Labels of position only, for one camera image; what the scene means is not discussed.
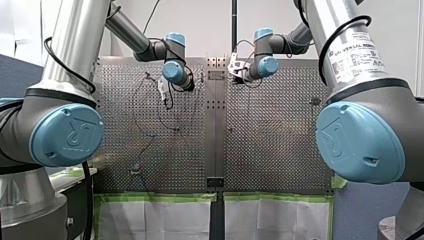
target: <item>white cloth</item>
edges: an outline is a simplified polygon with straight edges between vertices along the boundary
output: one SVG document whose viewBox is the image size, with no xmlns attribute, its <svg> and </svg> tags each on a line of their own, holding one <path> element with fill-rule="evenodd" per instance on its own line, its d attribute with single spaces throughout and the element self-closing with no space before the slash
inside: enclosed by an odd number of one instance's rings
<svg viewBox="0 0 424 240">
<path fill-rule="evenodd" d="M 329 202 L 225 201 L 226 240 L 329 240 Z"/>
<path fill-rule="evenodd" d="M 210 202 L 107 202 L 99 240 L 209 240 Z"/>
</svg>

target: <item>light blue joint cap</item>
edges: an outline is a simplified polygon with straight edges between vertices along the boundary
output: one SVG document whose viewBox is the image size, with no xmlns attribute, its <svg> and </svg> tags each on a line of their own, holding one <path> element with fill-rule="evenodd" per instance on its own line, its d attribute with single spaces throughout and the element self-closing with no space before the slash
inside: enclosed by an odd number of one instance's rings
<svg viewBox="0 0 424 240">
<path fill-rule="evenodd" d="M 258 64 L 258 73 L 262 78 L 269 77 L 275 74 L 278 71 L 278 61 L 271 57 L 267 56 L 262 58 Z"/>
<path fill-rule="evenodd" d="M 166 39 L 179 43 L 185 47 L 185 37 L 181 33 L 168 33 Z"/>
<path fill-rule="evenodd" d="M 40 120 L 32 132 L 29 150 L 40 165 L 74 166 L 96 152 L 103 133 L 103 122 L 96 110 L 83 104 L 68 104 Z"/>
<path fill-rule="evenodd" d="M 405 170 L 405 153 L 396 133 L 362 105 L 327 106 L 318 118 L 316 138 L 327 165 L 349 181 L 387 184 Z"/>
<path fill-rule="evenodd" d="M 266 37 L 268 35 L 274 34 L 274 31 L 272 31 L 272 28 L 260 28 L 255 32 L 255 42 L 259 39 Z"/>
<path fill-rule="evenodd" d="M 181 85 L 184 83 L 184 70 L 176 61 L 166 62 L 162 69 L 162 75 L 173 84 Z"/>
</svg>

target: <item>pegboard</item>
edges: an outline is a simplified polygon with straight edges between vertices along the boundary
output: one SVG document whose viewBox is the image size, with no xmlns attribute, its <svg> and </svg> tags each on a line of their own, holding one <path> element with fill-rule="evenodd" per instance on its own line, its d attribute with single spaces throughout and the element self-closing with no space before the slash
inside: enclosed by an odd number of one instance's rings
<svg viewBox="0 0 424 240">
<path fill-rule="evenodd" d="M 279 65 L 260 87 L 227 88 L 225 189 L 326 194 L 332 172 L 315 140 L 326 97 L 317 62 Z"/>
<path fill-rule="evenodd" d="M 332 172 L 315 143 L 315 121 L 326 95 L 316 61 L 280 60 L 279 72 L 259 88 L 224 80 L 219 92 L 206 59 L 189 58 L 196 89 L 173 92 L 169 111 L 159 101 L 157 84 L 146 79 L 146 72 L 160 78 L 161 62 L 103 58 L 99 63 L 95 82 L 106 135 L 97 192 L 205 192 L 210 173 L 224 177 L 224 191 L 325 194 L 330 189 Z M 214 99 L 221 101 L 220 109 Z M 219 136 L 223 144 L 216 143 Z M 129 174 L 136 164 L 140 174 Z"/>
<path fill-rule="evenodd" d="M 155 82 L 163 63 L 99 61 L 95 82 L 101 86 L 98 110 L 105 136 L 97 192 L 205 191 L 204 64 L 187 62 L 196 88 L 173 91 L 174 106 L 167 110 Z M 130 174 L 136 164 L 139 174 Z"/>
</svg>

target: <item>label sticker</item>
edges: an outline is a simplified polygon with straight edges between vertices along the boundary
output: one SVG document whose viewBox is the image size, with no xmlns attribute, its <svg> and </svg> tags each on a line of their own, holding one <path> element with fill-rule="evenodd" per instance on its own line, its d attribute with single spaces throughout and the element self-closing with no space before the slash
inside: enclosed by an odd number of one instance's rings
<svg viewBox="0 0 424 240">
<path fill-rule="evenodd" d="M 364 32 L 352 33 L 348 43 L 335 44 L 328 57 L 338 83 L 349 82 L 363 72 L 386 71 L 374 42 Z"/>
</svg>

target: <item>green tape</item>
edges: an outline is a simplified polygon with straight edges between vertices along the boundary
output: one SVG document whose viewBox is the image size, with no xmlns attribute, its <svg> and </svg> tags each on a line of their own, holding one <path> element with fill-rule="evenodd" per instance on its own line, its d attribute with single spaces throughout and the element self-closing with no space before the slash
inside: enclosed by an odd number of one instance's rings
<svg viewBox="0 0 424 240">
<path fill-rule="evenodd" d="M 347 180 L 337 174 L 331 177 L 331 188 L 344 188 L 346 184 Z"/>
<path fill-rule="evenodd" d="M 161 194 L 161 193 L 120 193 L 94 195 L 94 232 L 95 240 L 99 236 L 100 209 L 103 203 L 108 202 L 168 202 L 168 203 L 195 203 L 215 202 L 216 194 Z"/>
<path fill-rule="evenodd" d="M 154 194 L 154 193 L 122 193 L 122 194 L 96 194 L 102 202 L 214 202 L 216 194 Z"/>
<path fill-rule="evenodd" d="M 94 240 L 99 239 L 100 208 L 102 207 L 102 198 L 94 198 Z"/>
<path fill-rule="evenodd" d="M 330 197 L 329 201 L 329 216 L 328 216 L 328 239 L 333 240 L 333 224 L 334 224 L 334 198 Z"/>
<path fill-rule="evenodd" d="M 50 175 L 50 177 L 59 177 L 59 176 L 63 176 L 63 177 L 82 177 L 84 176 L 84 172 L 82 169 L 76 169 L 76 170 L 71 170 L 69 172 L 66 171 L 60 171 L 57 173 L 54 173 L 52 175 Z"/>
<path fill-rule="evenodd" d="M 276 200 L 289 202 L 328 203 L 331 201 L 326 196 L 298 195 L 285 193 L 224 193 L 224 201 L 255 201 Z"/>
</svg>

